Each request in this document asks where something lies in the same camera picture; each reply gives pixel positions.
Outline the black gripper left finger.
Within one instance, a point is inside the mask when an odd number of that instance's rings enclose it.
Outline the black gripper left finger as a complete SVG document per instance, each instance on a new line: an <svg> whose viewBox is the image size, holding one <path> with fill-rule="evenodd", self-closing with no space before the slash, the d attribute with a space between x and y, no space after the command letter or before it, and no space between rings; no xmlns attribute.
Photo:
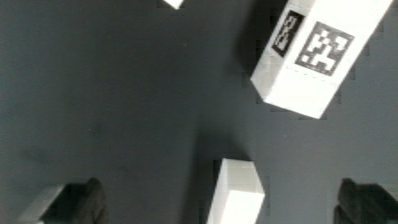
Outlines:
<svg viewBox="0 0 398 224"><path fill-rule="evenodd" d="M107 196L101 182L48 187L20 217L18 224L108 224Z"/></svg>

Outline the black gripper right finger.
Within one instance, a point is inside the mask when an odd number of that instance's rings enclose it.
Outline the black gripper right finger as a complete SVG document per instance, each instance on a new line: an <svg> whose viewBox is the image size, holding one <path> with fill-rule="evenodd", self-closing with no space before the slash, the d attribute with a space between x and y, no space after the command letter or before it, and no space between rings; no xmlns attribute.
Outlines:
<svg viewBox="0 0 398 224"><path fill-rule="evenodd" d="M341 180L332 224L398 224L398 184Z"/></svg>

